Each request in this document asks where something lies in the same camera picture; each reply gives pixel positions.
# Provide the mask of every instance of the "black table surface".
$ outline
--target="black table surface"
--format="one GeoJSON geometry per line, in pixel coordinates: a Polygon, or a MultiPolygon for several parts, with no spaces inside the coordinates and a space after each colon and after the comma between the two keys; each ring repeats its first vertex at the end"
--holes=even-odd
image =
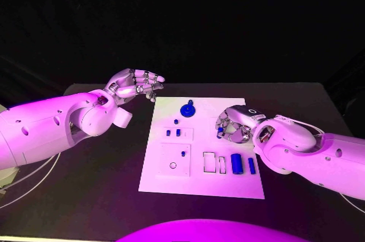
{"type": "MultiPolygon", "coordinates": [[[[64,94],[102,87],[73,84],[64,94]]],[[[165,84],[157,95],[245,98],[266,116],[281,114],[350,135],[318,83],[165,84]]],[[[115,240],[161,222],[207,218],[269,227],[310,241],[365,240],[365,215],[340,195],[294,173],[276,174],[261,159],[264,200],[138,192],[152,103],[139,95],[122,108],[132,113],[128,127],[112,125],[63,151],[38,187],[0,209],[0,235],[115,240]]],[[[23,166],[15,180],[41,162],[23,166]]],[[[1,204],[36,185],[49,167],[8,189],[1,204]]]]}

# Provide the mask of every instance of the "robotic arm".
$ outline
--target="robotic arm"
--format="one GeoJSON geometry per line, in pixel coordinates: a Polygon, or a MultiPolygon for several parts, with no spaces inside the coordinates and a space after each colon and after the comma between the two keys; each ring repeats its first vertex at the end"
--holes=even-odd
{"type": "Polygon", "coordinates": [[[281,115],[266,119],[246,106],[225,109],[216,120],[217,137],[253,143],[253,152],[275,172],[300,174],[311,183],[365,200],[365,140],[324,133],[281,115]],[[318,134],[311,134],[307,127],[318,134]]]}
{"type": "Polygon", "coordinates": [[[154,90],[164,78],[125,69],[105,88],[23,104],[0,113],[0,170],[43,160],[69,149],[85,138],[100,135],[111,124],[125,128],[131,113],[119,105],[154,90]]]}

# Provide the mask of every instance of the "blue battery cell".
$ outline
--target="blue battery cell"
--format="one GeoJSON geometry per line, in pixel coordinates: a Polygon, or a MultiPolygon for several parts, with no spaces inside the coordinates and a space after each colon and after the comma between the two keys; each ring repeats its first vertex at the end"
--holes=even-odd
{"type": "Polygon", "coordinates": [[[249,165],[249,172],[253,175],[256,173],[255,171],[255,165],[253,165],[253,159],[248,158],[248,165],[249,165]]]}
{"type": "Polygon", "coordinates": [[[242,158],[238,153],[230,155],[230,162],[232,162],[233,175],[240,175],[243,173],[243,167],[242,167],[242,158]]]}
{"type": "MultiPolygon", "coordinates": [[[[217,128],[217,133],[220,133],[222,132],[222,128],[219,127],[217,128]]],[[[216,134],[216,137],[220,139],[222,137],[216,134]]]]}

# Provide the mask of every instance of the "black cloth backdrop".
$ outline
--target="black cloth backdrop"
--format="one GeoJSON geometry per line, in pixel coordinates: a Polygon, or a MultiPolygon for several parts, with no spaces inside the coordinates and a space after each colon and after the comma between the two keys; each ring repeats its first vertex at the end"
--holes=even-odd
{"type": "Polygon", "coordinates": [[[363,0],[1,0],[0,13],[7,106],[126,67],[170,83],[326,83],[365,48],[363,0]]]}

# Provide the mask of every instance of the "white board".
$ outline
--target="white board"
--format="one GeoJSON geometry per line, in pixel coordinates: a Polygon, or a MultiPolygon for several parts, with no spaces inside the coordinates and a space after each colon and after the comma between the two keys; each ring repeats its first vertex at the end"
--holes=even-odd
{"type": "Polygon", "coordinates": [[[264,199],[252,142],[236,144],[216,138],[217,116],[225,108],[243,104],[242,98],[157,97],[139,191],[264,199]],[[180,115],[180,107],[188,100],[193,100],[196,112],[190,118],[184,118],[180,115]],[[203,172],[203,152],[214,154],[214,173],[203,172]],[[240,154],[242,157],[242,175],[232,173],[230,154],[233,153],[240,154]],[[256,171],[253,175],[249,173],[248,158],[253,159],[256,171]],[[225,166],[219,166],[219,161],[225,161],[225,166]]]}

